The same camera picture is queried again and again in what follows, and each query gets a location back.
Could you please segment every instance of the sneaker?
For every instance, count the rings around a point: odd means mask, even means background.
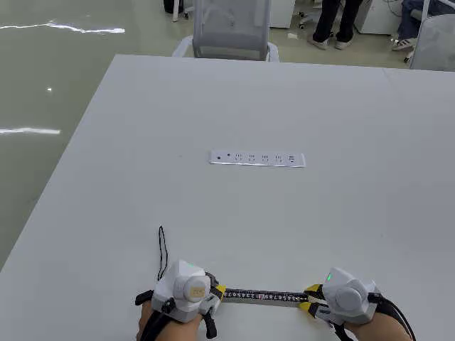
[[[405,48],[413,48],[417,44],[417,38],[402,39],[392,46],[393,51],[404,50]]]
[[[311,34],[310,36],[308,36],[307,41],[308,41],[310,44],[315,45],[317,48],[320,48],[321,50],[327,50],[327,48],[328,48],[328,39],[326,39],[325,41],[323,41],[322,43],[320,43],[320,42],[318,42],[318,41],[315,41],[315,40],[313,39],[313,35]]]
[[[339,41],[337,40],[335,43],[335,48],[339,50],[344,50],[347,48],[350,44],[352,44],[353,40],[351,39],[350,41]]]

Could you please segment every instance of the measuring tape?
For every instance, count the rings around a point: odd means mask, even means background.
[[[308,302],[308,295],[305,293],[290,293],[286,291],[259,291],[227,288],[223,296],[223,302],[298,307],[300,303]]]

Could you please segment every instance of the polished floor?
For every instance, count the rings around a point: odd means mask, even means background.
[[[0,268],[116,53],[171,55],[192,22],[161,0],[0,0]],[[273,29],[282,62],[406,67],[385,36],[318,50]]]

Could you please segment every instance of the electrical outlet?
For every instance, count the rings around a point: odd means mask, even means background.
[[[222,165],[306,167],[302,153],[211,151],[210,163]]]

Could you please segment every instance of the hand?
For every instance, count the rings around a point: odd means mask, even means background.
[[[149,321],[152,313],[151,301],[142,304],[141,318],[139,319],[139,332],[136,335],[137,341],[141,340],[145,325],[147,324],[147,321]],[[196,318],[188,323],[171,321],[158,335],[156,341],[196,341],[196,333],[201,320],[202,316],[198,314]]]
[[[151,301],[147,301],[142,304],[141,318],[139,319],[139,332],[137,332],[136,341],[141,341],[142,333],[144,331],[145,325],[147,324],[147,321],[151,316],[152,311]]]
[[[396,319],[375,313],[364,325],[346,322],[345,328],[354,333],[359,341],[410,341],[411,337]]]

